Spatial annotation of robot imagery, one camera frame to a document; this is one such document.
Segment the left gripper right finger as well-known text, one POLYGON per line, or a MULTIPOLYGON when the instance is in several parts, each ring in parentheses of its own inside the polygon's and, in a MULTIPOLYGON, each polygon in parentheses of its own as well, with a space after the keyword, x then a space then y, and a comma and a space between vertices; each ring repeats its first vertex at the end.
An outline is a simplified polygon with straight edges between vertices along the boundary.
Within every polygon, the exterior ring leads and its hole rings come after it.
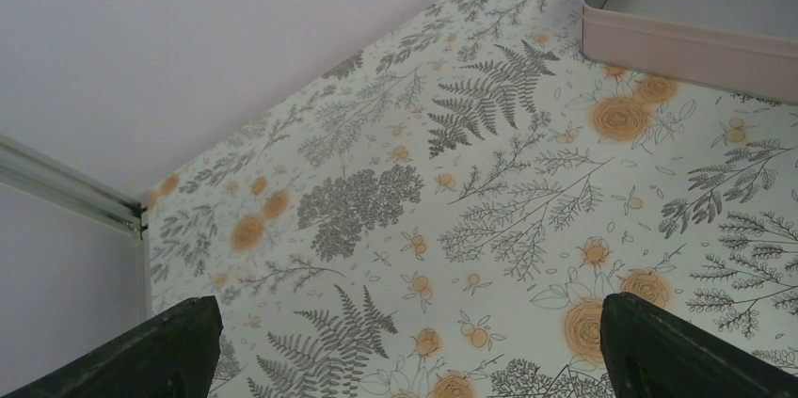
POLYGON ((604 298, 600 351, 616 397, 795 397, 797 378, 632 293, 604 298))

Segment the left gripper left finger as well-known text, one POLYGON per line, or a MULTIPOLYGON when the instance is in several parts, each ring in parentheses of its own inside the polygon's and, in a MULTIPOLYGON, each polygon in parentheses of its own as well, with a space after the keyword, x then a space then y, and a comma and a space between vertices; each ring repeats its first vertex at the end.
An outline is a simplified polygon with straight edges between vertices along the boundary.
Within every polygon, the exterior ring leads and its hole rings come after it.
POLYGON ((213 295, 164 310, 9 397, 206 397, 220 357, 213 295))

